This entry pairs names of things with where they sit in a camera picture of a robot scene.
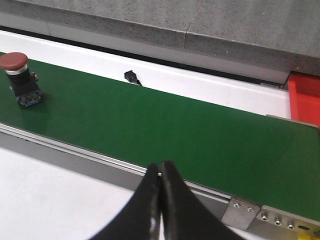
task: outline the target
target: metal bracket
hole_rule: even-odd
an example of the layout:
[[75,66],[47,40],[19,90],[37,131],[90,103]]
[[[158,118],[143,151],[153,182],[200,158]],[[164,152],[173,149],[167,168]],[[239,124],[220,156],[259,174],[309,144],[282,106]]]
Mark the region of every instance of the metal bracket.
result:
[[320,222],[270,206],[263,205],[256,218],[290,231],[320,237]]
[[260,212],[260,206],[239,198],[231,198],[221,221],[230,227],[247,230]]

